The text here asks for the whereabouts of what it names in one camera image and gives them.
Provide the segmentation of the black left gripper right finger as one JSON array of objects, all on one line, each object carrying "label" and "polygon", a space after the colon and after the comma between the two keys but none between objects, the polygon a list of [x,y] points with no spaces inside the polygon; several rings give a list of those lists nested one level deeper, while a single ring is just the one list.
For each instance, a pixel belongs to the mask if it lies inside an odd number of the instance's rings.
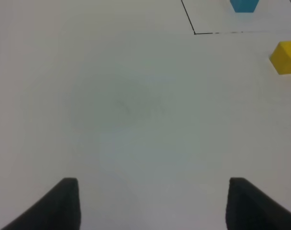
[{"label": "black left gripper right finger", "polygon": [[226,227],[228,230],[291,230],[291,212],[245,178],[230,178]]}]

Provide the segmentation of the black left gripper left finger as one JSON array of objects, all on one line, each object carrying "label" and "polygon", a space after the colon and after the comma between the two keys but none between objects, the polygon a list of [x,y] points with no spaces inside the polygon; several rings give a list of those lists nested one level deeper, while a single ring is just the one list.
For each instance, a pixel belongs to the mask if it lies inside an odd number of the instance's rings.
[{"label": "black left gripper left finger", "polygon": [[79,230],[80,226],[81,209],[78,180],[64,178],[3,229]]}]

